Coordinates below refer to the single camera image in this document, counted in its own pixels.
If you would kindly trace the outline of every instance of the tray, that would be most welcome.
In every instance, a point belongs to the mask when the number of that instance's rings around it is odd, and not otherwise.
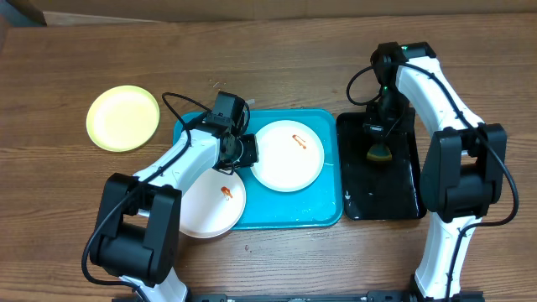
[[[183,116],[186,122],[199,112]],[[258,182],[250,168],[237,171],[246,187],[246,208],[233,230],[263,230],[298,227],[328,227],[343,213],[341,173],[337,150],[336,120],[323,109],[252,110],[246,133],[256,133],[265,125],[280,120],[302,122],[311,128],[322,142],[325,163],[319,177],[302,190],[282,193]],[[175,124],[174,140],[179,140],[182,126]]]

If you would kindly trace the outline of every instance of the round plate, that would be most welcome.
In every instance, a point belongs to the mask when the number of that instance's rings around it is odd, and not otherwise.
[[[256,141],[259,161],[253,164],[252,172],[272,190],[304,189],[322,170],[322,143],[313,130],[300,122],[272,122],[256,133]]]
[[[229,189],[229,195],[223,192]],[[209,169],[181,199],[179,230],[196,238],[210,238],[227,232],[241,218],[246,189],[237,173],[229,176]]]
[[[136,86],[118,86],[91,104],[86,130],[95,145],[108,151],[128,151],[151,138],[159,117],[159,104],[151,93]]]

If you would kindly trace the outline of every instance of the blue tray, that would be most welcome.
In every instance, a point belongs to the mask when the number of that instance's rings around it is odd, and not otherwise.
[[[183,116],[186,122],[199,112]],[[325,163],[319,177],[302,190],[282,193],[262,185],[250,168],[237,173],[246,187],[247,202],[241,219],[233,230],[263,230],[296,227],[328,227],[335,224],[343,212],[341,172],[337,151],[336,120],[323,109],[252,110],[246,133],[257,133],[271,122],[291,120],[311,128],[322,141]],[[182,126],[174,128],[174,143],[179,140]]]

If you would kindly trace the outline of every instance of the yellow plate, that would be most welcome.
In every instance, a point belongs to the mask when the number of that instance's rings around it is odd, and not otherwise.
[[[148,91],[118,86],[101,94],[87,113],[86,129],[93,143],[113,152],[147,142],[159,125],[159,104]]]

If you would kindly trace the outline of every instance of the table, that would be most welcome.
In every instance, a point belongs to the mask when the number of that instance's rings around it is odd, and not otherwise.
[[[175,120],[160,104],[159,129],[145,146],[125,154],[101,150],[85,120],[103,91],[131,84],[210,107],[223,89],[254,98],[253,109],[323,107],[337,116],[362,110],[347,101],[345,87],[378,43],[427,40],[466,104],[505,127],[507,164],[521,195],[514,222],[476,231],[461,284],[485,291],[487,301],[537,300],[536,29],[535,14],[10,29],[0,54],[0,297],[108,301],[130,294],[88,283],[82,249],[107,177],[153,163],[170,147]],[[377,89],[371,74],[352,94],[366,100]],[[195,110],[179,100],[174,106]],[[423,162],[430,140],[419,120],[416,132]],[[505,217],[511,205],[504,185],[485,220]],[[175,269],[194,293],[405,289],[428,225],[429,216],[343,217],[322,229],[181,237]],[[110,278],[101,268],[91,271]]]

